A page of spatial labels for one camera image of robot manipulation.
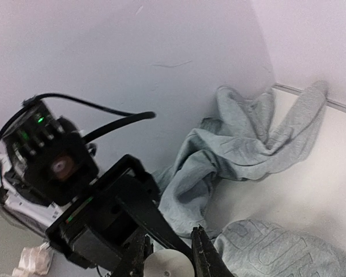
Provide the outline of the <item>white nail polish cap brush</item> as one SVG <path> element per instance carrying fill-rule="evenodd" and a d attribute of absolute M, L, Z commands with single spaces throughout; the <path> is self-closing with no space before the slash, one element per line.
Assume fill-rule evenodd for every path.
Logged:
<path fill-rule="evenodd" d="M 158 250 L 144 262 L 144 277 L 195 277 L 194 267 L 183 253 L 173 249 Z"/>

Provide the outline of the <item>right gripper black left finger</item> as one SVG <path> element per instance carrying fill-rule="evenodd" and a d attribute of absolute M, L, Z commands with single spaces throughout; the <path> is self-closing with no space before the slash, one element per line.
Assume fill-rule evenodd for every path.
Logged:
<path fill-rule="evenodd" d="M 153 253 L 151 238 L 139 228 L 130 242 L 121 262 L 114 270 L 115 277 L 143 277 L 144 262 Z"/>

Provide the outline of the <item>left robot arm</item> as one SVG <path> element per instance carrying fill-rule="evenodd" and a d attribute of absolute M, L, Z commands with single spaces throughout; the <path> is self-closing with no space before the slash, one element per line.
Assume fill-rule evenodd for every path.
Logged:
<path fill-rule="evenodd" d="M 68 149 L 0 160 L 0 207 L 81 268 L 112 271 L 146 257 L 150 239 L 191 257 L 158 201 L 153 177 L 130 155 L 104 174 L 89 153 Z"/>

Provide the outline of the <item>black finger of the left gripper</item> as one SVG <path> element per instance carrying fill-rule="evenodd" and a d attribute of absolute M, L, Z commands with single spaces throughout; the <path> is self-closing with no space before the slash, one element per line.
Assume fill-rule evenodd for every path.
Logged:
<path fill-rule="evenodd" d="M 191 248 L 173 231 L 147 193 L 119 193 L 115 198 L 121 208 L 161 246 L 192 256 Z"/>

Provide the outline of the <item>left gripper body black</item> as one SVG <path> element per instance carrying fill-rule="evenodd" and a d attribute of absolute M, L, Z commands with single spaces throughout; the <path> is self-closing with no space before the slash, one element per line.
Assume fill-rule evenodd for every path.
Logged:
<path fill-rule="evenodd" d="M 158 198 L 152 175 L 125 155 L 46 230 L 46 237 L 79 267 L 114 270 L 139 228 L 132 213 L 154 208 Z"/>

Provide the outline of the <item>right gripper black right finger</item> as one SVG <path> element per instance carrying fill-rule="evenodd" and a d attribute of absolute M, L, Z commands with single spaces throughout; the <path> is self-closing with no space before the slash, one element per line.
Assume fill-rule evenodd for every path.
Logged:
<path fill-rule="evenodd" d="M 191 232 L 191 249 L 197 277 L 233 277 L 202 226 Z"/>

